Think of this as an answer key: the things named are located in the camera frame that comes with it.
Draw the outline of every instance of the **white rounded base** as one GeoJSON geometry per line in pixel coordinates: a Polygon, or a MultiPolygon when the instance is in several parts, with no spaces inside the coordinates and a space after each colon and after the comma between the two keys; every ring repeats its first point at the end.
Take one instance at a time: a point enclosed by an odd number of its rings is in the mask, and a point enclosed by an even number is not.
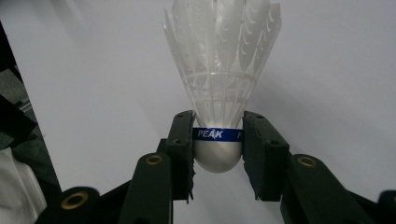
{"type": "Polygon", "coordinates": [[[233,169],[242,154],[241,142],[194,140],[193,147],[198,164],[212,173],[224,173],[233,169]]]}

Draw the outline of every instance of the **brass screw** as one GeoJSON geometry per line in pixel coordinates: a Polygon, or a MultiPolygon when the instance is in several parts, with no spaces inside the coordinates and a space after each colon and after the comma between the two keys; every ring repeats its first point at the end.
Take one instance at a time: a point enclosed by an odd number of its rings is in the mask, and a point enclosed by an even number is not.
{"type": "Polygon", "coordinates": [[[151,155],[146,158],[146,163],[148,165],[157,165],[160,164],[163,161],[163,158],[158,155],[151,155]]]}
{"type": "Polygon", "coordinates": [[[67,196],[61,203],[61,207],[64,210],[71,210],[82,206],[85,202],[87,202],[89,195],[86,191],[80,191],[74,194],[67,196]]]}
{"type": "Polygon", "coordinates": [[[314,167],[317,165],[317,162],[309,157],[300,157],[298,162],[304,166],[314,167]]]}

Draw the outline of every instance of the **badminton shuttlecock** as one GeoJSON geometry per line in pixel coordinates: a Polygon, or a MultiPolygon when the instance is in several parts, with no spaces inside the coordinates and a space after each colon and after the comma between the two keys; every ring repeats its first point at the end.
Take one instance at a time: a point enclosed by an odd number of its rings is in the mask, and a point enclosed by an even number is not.
{"type": "Polygon", "coordinates": [[[164,30],[201,128],[194,156],[207,171],[233,168],[242,152],[237,130],[280,29],[268,0],[175,0],[164,30]]]}

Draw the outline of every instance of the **shuttlecock cork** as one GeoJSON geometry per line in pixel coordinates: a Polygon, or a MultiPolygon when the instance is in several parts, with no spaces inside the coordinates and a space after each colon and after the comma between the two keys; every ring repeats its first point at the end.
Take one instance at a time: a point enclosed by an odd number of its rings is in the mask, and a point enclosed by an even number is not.
{"type": "Polygon", "coordinates": [[[232,169],[242,153],[238,130],[281,25],[267,0],[175,0],[163,28],[200,128],[194,157],[209,172],[232,169]]]}

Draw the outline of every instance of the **blue band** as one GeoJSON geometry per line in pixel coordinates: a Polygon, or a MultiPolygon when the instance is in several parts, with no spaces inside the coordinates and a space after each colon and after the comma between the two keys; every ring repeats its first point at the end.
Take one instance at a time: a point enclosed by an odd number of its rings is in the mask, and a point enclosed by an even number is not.
{"type": "Polygon", "coordinates": [[[239,129],[193,128],[192,139],[216,142],[242,142],[243,131],[239,129]]]}

